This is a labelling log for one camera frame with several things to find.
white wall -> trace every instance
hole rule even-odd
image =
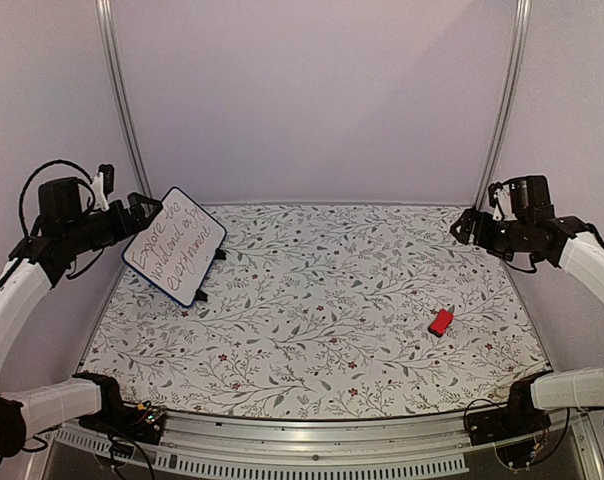
[[[115,194],[135,190],[95,3],[0,0],[0,272],[20,239],[17,204],[24,181],[59,157],[89,172],[113,163]],[[73,174],[56,167],[48,178]],[[25,205],[30,221],[37,213],[36,190]],[[37,307],[2,371],[3,391],[51,384],[73,373],[120,263],[116,250],[105,252],[78,280],[61,281]],[[19,478],[21,456],[5,462],[2,478]]]
[[[469,204],[508,0],[114,2],[154,193]]]
[[[546,175],[557,215],[604,237],[603,0],[533,2],[500,162],[496,179]],[[550,266],[515,278],[556,369],[604,365],[604,306],[589,291]]]

vent grille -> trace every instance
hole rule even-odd
[[[110,443],[90,432],[61,428],[57,440],[81,450],[108,456]],[[345,467],[258,467],[216,462],[183,453],[156,451],[154,468],[207,480],[418,480],[466,473],[463,455],[450,455],[418,462],[381,466]],[[141,462],[131,463],[143,466]]]

vertical metal post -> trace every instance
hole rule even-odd
[[[502,100],[500,101],[500,109],[496,118],[495,127],[489,144],[482,179],[475,195],[474,206],[478,210],[486,199],[487,188],[493,179],[495,169],[504,143],[513,99],[515,98],[515,90],[520,75],[522,58],[524,56],[524,45],[526,43],[526,34],[529,27],[529,14],[531,11],[531,0],[518,0],[515,9],[515,25],[513,28],[513,39],[511,40],[511,53],[509,55],[509,66],[507,69],[506,79],[504,81],[504,89],[502,91]]]
[[[100,33],[102,34],[102,44],[104,46],[104,55],[113,87],[113,96],[117,106],[120,124],[124,133],[124,141],[129,152],[133,173],[138,183],[140,192],[143,195],[152,197],[151,185],[149,183],[140,146],[135,135],[129,102],[124,88],[124,79],[122,78],[122,68],[120,57],[118,55],[117,42],[115,39],[115,26],[113,24],[113,12],[111,10],[111,0],[96,0],[98,9],[98,23],[100,24]]]

blue whiteboard border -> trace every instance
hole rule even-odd
[[[217,248],[220,248],[222,246],[222,244],[224,243],[224,240],[226,240],[226,236],[228,235],[228,232],[226,230],[226,228],[224,227],[224,225],[222,225],[220,222],[218,222],[215,218],[213,218],[209,212],[207,212],[204,208],[202,208],[200,206],[200,204],[198,202],[196,202],[195,200],[193,200],[190,196],[188,196],[184,190],[182,190],[180,187],[171,187],[169,188],[169,191],[166,192],[164,194],[164,197],[162,197],[162,204],[164,204],[164,199],[166,197],[169,196],[169,194],[173,191],[173,190],[178,190],[182,195],[184,195],[186,198],[188,198],[191,202],[193,202],[193,204],[198,207],[200,210],[202,210],[211,220],[213,220],[215,223],[217,223],[218,225],[220,225],[220,227],[222,227],[222,230],[224,230],[224,236],[222,237],[222,241],[220,242],[220,244],[217,246]],[[122,254],[120,255],[122,258],[122,263],[124,263],[127,267],[131,268],[136,274],[138,274],[139,276],[141,276],[142,278],[144,278],[147,282],[149,282],[151,285],[153,285],[155,288],[157,288],[162,294],[166,295],[167,297],[169,297],[171,300],[173,300],[174,302],[182,305],[184,308],[192,308],[195,305],[196,299],[195,297],[197,296],[196,293],[197,291],[200,289],[200,287],[202,286],[202,284],[204,283],[204,280],[206,280],[206,277],[209,276],[209,272],[211,271],[211,268],[213,268],[213,262],[215,261],[215,257],[211,259],[211,263],[209,264],[209,268],[206,269],[206,273],[204,274],[204,276],[202,277],[202,281],[200,282],[200,285],[198,285],[198,288],[195,289],[195,292],[193,292],[193,301],[191,302],[190,305],[185,305],[184,303],[180,302],[177,298],[175,298],[174,296],[172,296],[171,294],[165,292],[164,290],[162,290],[157,283],[155,283],[153,280],[151,280],[150,278],[148,278],[146,275],[140,273],[138,270],[135,269],[135,267],[133,265],[131,265],[129,262],[127,262],[124,258],[124,254],[129,250],[129,247],[131,246],[131,244],[133,243],[133,241],[137,238],[137,236],[140,234],[138,233],[135,237],[133,237],[131,239],[131,241],[129,242],[129,244],[126,246],[126,248],[122,251]]]

floral tablecloth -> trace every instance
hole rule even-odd
[[[210,207],[228,258],[184,309],[127,270],[83,369],[128,400],[270,418],[446,412],[547,368],[497,259],[458,208]],[[446,334],[427,332],[454,308]]]

